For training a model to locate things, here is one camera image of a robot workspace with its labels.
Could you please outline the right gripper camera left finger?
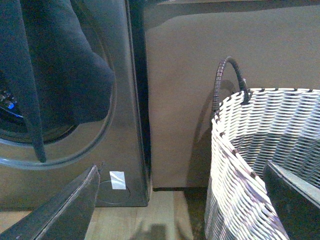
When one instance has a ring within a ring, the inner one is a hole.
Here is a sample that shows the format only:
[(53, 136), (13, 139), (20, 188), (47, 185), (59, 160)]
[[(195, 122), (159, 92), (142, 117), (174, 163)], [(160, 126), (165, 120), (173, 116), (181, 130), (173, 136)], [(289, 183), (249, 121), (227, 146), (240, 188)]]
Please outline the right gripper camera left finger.
[(83, 240), (96, 206), (100, 172), (94, 164), (50, 200), (0, 234), (2, 240)]

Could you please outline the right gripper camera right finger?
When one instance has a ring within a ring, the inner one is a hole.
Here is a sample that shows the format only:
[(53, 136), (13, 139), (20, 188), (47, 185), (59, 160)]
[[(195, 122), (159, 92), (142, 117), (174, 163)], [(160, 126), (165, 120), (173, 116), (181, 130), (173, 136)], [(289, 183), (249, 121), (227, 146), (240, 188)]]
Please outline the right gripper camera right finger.
[(291, 240), (320, 238), (320, 189), (267, 161), (263, 169), (267, 195)]

